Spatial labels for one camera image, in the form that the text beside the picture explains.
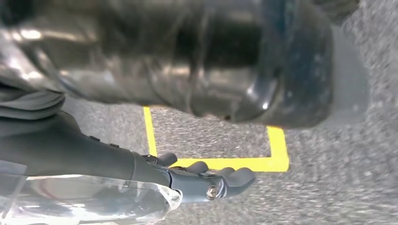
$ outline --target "yellow tape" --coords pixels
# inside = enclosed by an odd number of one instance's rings
[[[156,150],[155,133],[153,132],[152,116],[149,107],[144,107],[144,119],[146,127],[146,137],[148,139],[149,154],[153,156],[158,156],[158,151]]]
[[[146,134],[148,137],[149,154],[157,156],[156,141],[154,137],[151,111],[144,107]],[[256,172],[286,172],[289,169],[289,156],[287,153],[283,130],[275,127],[267,127],[271,157],[259,158],[180,158],[172,166],[188,167],[195,162],[203,161],[210,169],[220,170],[232,167],[235,170],[248,167]]]

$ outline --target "metal bolt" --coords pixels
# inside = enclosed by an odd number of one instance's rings
[[[208,200],[214,200],[218,194],[218,187],[216,185],[211,185],[207,190],[207,198]]]

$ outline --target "speckled gray floor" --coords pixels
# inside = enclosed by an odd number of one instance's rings
[[[366,121],[347,127],[287,131],[287,173],[259,173],[245,194],[212,204],[185,205],[163,225],[398,225],[398,1],[362,0],[344,25],[371,74]],[[136,106],[102,106],[70,99],[88,135],[146,152],[143,113]],[[268,156],[265,128],[193,119],[153,110],[158,151],[183,157]]]

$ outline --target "black cylindrical object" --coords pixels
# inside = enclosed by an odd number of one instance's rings
[[[33,77],[8,85],[284,128],[331,112],[331,24],[307,0],[32,2],[3,36]]]

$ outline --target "robotic hand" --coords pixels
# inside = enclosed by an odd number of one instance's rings
[[[181,202],[237,195],[254,182],[245,168],[170,168],[175,155],[141,156],[85,136],[59,112],[64,93],[282,128],[346,123],[367,108],[358,56],[306,0],[0,4],[5,224],[150,221]],[[102,207],[113,206],[110,198],[124,210]]]

